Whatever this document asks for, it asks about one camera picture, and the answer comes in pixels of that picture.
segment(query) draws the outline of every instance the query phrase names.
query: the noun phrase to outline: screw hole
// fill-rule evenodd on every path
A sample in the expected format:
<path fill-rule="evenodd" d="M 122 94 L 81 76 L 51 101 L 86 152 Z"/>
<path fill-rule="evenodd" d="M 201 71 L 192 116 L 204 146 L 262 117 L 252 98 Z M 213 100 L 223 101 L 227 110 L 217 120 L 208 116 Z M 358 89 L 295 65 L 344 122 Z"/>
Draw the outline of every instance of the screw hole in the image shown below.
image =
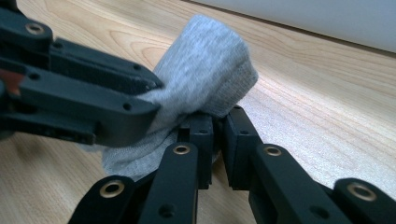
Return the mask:
<path fill-rule="evenodd" d="M 44 28 L 37 23 L 27 23 L 25 28 L 31 35 L 42 35 L 45 32 Z"/>
<path fill-rule="evenodd" d="M 176 207 L 170 203 L 163 204 L 158 210 L 158 213 L 163 218 L 174 217 L 175 212 L 176 212 Z"/>
<path fill-rule="evenodd" d="M 114 198 L 121 194 L 124 188 L 120 180 L 111 180 L 100 188 L 100 195 L 104 198 Z"/>
<path fill-rule="evenodd" d="M 132 106 L 130 105 L 130 104 L 124 104 L 123 106 L 122 106 L 125 110 L 131 110 L 131 108 L 132 108 Z"/>
<path fill-rule="evenodd" d="M 187 146 L 178 146 L 174 148 L 174 152 L 177 155 L 184 155 L 190 152 L 190 148 Z"/>
<path fill-rule="evenodd" d="M 363 184 L 351 183 L 347 186 L 347 189 L 353 196 L 364 201 L 373 202 L 376 200 L 376 194 Z"/>
<path fill-rule="evenodd" d="M 139 71 L 142 67 L 139 64 L 134 64 L 134 70 Z"/>
<path fill-rule="evenodd" d="M 282 155 L 282 151 L 276 147 L 266 147 L 264 151 L 270 156 L 280 156 Z"/>
<path fill-rule="evenodd" d="M 311 213 L 314 214 L 315 217 L 318 217 L 321 219 L 328 219 L 330 217 L 329 213 L 322 207 L 311 206 L 309 208 L 309 211 L 311 211 Z"/>
<path fill-rule="evenodd" d="M 34 81 L 37 81 L 37 80 L 40 79 L 40 75 L 39 75 L 39 74 L 36 74 L 36 73 L 33 73 L 33 74 L 30 74 L 30 75 L 29 75 L 29 78 L 32 79 L 32 80 L 34 80 Z"/>

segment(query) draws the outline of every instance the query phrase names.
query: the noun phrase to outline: wooden table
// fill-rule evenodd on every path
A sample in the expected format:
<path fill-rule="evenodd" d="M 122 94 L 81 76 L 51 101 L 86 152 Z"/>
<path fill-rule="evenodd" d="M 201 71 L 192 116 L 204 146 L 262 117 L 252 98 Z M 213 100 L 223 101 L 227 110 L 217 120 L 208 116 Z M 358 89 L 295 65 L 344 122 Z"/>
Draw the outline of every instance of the wooden table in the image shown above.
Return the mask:
<path fill-rule="evenodd" d="M 21 0 L 56 36 L 153 69 L 194 14 L 248 43 L 260 80 L 240 103 L 262 140 L 288 149 L 318 182 L 367 180 L 396 198 L 396 55 L 177 0 Z M 105 176 L 100 154 L 17 133 L 0 142 L 0 223 L 65 223 Z M 254 223 L 221 161 L 199 192 L 198 223 Z"/>

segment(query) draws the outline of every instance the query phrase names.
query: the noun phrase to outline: knit fabric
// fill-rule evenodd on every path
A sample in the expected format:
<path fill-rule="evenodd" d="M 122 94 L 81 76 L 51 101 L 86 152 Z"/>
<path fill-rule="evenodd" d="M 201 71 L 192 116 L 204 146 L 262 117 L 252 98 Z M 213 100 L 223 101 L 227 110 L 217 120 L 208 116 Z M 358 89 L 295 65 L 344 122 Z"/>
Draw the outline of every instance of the knit fabric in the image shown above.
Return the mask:
<path fill-rule="evenodd" d="M 189 114 L 224 117 L 258 79 L 239 35 L 202 15 L 190 20 L 154 74 L 164 87 L 137 96 L 162 106 L 146 137 L 129 147 L 91 147 L 102 150 L 110 175 L 138 180 L 156 170 L 165 149 L 177 140 L 177 125 Z"/>

